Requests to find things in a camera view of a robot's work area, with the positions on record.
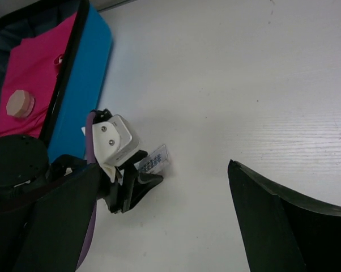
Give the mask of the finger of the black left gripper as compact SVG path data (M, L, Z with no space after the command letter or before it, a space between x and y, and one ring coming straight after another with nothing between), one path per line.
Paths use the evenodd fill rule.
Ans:
M105 175L105 203L111 213L130 211L150 190L163 182L163 176L143 173L135 167L135 164L147 155L146 151L139 150L123 165L116 168L114 182Z

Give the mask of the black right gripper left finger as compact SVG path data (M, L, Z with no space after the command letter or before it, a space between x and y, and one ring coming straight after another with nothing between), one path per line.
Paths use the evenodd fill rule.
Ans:
M0 203L0 271L75 271L100 181L96 164Z

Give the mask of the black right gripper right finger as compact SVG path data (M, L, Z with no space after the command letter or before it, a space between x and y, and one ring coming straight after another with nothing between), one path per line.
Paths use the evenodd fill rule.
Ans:
M341 206L234 160L228 178L250 271L341 271Z

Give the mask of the clear box with pink card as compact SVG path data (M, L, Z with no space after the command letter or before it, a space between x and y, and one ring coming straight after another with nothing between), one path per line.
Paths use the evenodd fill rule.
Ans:
M170 165L168 150L166 145L163 144L140 161L138 172L159 175L168 165Z

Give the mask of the round tan cosmetic jar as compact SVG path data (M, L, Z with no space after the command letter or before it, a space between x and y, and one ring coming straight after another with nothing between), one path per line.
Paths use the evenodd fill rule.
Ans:
M8 99L6 112L15 118L27 118L33 111L35 98L25 90L16 90Z

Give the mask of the pink garment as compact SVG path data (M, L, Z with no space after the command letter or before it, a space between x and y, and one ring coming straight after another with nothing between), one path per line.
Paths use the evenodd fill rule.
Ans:
M76 16L74 13L37 37L23 39L11 50L1 89L0 137L11 134L40 136ZM27 117L7 113L8 101L18 90L34 98Z

